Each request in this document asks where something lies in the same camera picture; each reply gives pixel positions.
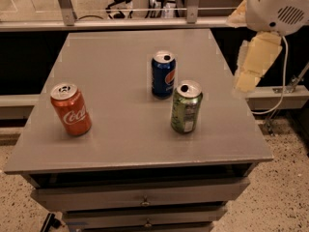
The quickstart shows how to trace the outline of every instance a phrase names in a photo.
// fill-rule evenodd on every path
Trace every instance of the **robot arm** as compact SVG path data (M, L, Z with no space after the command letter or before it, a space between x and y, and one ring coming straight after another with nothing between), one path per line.
M246 25L258 33L240 47L235 88L254 90L280 54L281 39L298 31L308 19L309 0L244 0L227 23Z
M308 21L309 0L247 0L245 13L249 29L286 36Z

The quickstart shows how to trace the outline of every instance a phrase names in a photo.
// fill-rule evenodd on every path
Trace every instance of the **gray cabinet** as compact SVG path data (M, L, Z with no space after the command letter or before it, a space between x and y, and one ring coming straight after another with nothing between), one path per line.
M204 92L196 130L170 126L172 100L151 94L150 62L159 49L177 55L175 83ZM74 82L93 126L67 135L49 101L51 88ZM69 34L40 100L6 166L62 212L71 231L207 232L272 154L210 30Z

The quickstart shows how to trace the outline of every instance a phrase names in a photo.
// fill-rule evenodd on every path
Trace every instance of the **black surface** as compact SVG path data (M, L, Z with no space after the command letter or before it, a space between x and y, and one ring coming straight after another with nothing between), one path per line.
M225 164L194 167L147 168L110 171L89 171L52 174L32 174L40 188L72 188L102 185L123 185L153 182L172 182L193 179L222 179L242 177L251 164Z
M239 47L256 32L247 28L211 29L232 73L237 68ZM70 31L0 33L0 95L39 94ZM309 61L309 27L287 37L289 62L287 82ZM284 51L258 86L280 86ZM309 73L300 84L309 88Z
M220 50L222 51L232 73L237 69L239 48L243 40L251 41L256 32L247 28L213 28L211 29ZM293 75L299 75L309 61L309 27L302 27L298 32L286 37L289 44L286 83ZM259 83L259 87L282 85L283 63L285 46L274 64ZM305 75L304 82L299 84L309 87L309 73Z
M0 95L39 94L67 34L0 33Z
M22 128L26 125L27 119L0 120L0 128Z

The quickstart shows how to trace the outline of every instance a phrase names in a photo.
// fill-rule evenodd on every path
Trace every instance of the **metal pole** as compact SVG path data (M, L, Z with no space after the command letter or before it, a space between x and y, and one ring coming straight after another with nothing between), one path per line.
M184 0L186 20L188 23L195 23L197 21L199 2L200 0Z
M77 16L73 10L70 0L58 0L61 8L62 17L66 26L73 26Z
M286 93L292 93L295 91L296 86L298 85L299 81L301 81L302 77L305 76L307 71L309 70L309 62L298 75L298 77L293 76L290 83L287 85Z

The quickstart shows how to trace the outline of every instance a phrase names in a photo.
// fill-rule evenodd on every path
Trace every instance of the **terrazzo floor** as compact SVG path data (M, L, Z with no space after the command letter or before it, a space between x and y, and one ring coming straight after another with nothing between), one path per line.
M274 161L260 163L250 174L250 186L227 204L228 212L211 232L308 232L308 148L291 118L274 121L275 136L256 120L274 154ZM0 231L37 232L48 211L33 201L31 186L20 176L8 176L3 167L22 128L0 128ZM69 231L63 225L50 231Z

